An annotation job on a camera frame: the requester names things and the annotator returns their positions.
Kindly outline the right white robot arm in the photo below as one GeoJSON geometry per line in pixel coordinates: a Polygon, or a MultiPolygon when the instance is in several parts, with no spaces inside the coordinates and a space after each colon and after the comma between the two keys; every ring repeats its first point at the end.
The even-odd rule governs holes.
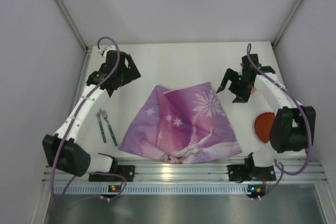
{"type": "Polygon", "coordinates": [[[251,158],[256,167],[271,166],[278,155],[308,150],[313,145],[316,111],[304,106],[289,94],[271,66],[262,66],[257,54],[241,59],[241,71],[228,68],[217,92],[228,88],[235,95],[233,103],[248,102],[253,89],[267,101],[275,114],[269,141],[251,158]]]}

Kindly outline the purple printed cloth placemat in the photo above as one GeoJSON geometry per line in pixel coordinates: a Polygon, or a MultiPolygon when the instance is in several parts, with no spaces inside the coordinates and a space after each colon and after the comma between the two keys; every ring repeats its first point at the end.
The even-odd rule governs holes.
{"type": "Polygon", "coordinates": [[[210,82],[182,89],[155,86],[119,150],[171,164],[214,161],[242,152],[210,82]]]}

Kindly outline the orange plastic plate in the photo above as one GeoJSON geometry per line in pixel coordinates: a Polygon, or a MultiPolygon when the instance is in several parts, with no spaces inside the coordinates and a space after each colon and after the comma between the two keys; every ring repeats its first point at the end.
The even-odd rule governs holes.
{"type": "Polygon", "coordinates": [[[270,131],[275,120],[275,114],[265,112],[256,117],[254,122],[254,131],[256,136],[263,143],[268,143],[270,140],[270,131]]]}

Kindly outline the fork with teal handle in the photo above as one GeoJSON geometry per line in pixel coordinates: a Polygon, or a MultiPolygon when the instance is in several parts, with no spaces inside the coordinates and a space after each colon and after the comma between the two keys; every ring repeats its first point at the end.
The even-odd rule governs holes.
{"type": "Polygon", "coordinates": [[[115,134],[113,132],[113,129],[112,129],[111,124],[110,124],[109,119],[108,119],[107,111],[106,110],[102,110],[101,114],[102,114],[103,119],[106,121],[106,124],[108,126],[108,129],[109,129],[109,132],[110,132],[110,135],[112,137],[114,145],[118,146],[117,139],[115,137],[115,134]]]}

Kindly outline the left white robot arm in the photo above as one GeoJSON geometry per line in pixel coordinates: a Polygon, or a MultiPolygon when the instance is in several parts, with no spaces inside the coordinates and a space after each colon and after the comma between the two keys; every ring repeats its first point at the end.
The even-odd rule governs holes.
{"type": "Polygon", "coordinates": [[[107,49],[102,55],[105,62],[89,75],[71,114],[53,135],[45,135],[42,141],[48,165],[77,177],[87,172],[112,172],[113,157],[92,154],[83,143],[91,121],[113,92],[141,76],[130,54],[107,49]]]}

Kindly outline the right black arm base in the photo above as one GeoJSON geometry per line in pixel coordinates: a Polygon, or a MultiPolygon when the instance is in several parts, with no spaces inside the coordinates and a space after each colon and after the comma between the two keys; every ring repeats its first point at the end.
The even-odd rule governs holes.
{"type": "Polygon", "coordinates": [[[276,180],[274,167],[257,167],[252,156],[245,158],[243,164],[228,165],[227,169],[230,182],[271,182],[276,180]]]}

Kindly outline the spoon with teal handle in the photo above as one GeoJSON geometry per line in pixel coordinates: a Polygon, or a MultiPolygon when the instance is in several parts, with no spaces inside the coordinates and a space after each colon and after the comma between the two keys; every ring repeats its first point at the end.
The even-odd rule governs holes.
{"type": "Polygon", "coordinates": [[[99,123],[99,127],[100,127],[100,131],[101,131],[101,135],[102,135],[102,139],[104,143],[107,143],[107,139],[106,139],[106,135],[104,132],[104,128],[103,128],[103,124],[102,124],[102,120],[101,120],[101,109],[97,112],[97,119],[98,119],[98,123],[99,123]]]}

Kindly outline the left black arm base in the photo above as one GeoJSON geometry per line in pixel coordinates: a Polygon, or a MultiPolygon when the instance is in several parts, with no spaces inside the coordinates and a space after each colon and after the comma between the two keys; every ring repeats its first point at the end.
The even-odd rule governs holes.
{"type": "Polygon", "coordinates": [[[124,178],[127,182],[132,182],[134,176],[134,165],[119,165],[115,172],[110,172],[109,174],[99,172],[91,173],[88,180],[90,182],[121,182],[124,178]]]}

